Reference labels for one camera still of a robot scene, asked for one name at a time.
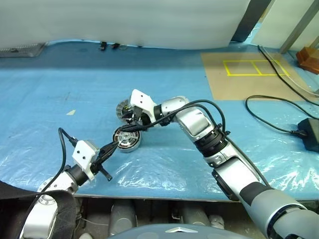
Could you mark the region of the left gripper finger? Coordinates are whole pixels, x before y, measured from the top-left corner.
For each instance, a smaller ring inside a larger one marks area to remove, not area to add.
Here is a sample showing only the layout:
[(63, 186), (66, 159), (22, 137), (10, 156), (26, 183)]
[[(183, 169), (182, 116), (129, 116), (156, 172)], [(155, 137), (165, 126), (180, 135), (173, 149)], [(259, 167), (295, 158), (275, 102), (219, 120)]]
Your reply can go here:
[(112, 154), (98, 154), (97, 159), (95, 160), (95, 162), (105, 162), (109, 157), (111, 157)]
[(113, 152), (116, 150), (118, 147), (118, 142), (113, 141), (109, 144), (104, 145), (103, 147), (100, 148), (99, 154), (113, 154)]

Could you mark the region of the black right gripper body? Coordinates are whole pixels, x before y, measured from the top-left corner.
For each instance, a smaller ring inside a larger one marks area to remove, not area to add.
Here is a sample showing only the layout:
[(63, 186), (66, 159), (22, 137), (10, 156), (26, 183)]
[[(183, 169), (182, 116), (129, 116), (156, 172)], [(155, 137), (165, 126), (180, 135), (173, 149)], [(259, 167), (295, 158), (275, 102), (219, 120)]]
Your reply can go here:
[(139, 107), (132, 107), (132, 123), (150, 124), (150, 117)]

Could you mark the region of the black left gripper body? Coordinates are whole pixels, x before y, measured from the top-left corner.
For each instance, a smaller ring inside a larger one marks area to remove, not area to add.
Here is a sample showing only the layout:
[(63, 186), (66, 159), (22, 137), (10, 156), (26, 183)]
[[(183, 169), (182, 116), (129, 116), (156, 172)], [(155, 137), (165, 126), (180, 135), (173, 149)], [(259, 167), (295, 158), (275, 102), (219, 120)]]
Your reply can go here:
[(112, 175), (109, 174), (103, 167), (101, 162), (94, 162), (91, 164), (91, 172), (93, 173), (93, 175), (98, 174), (99, 172), (101, 172), (107, 180), (112, 180)]

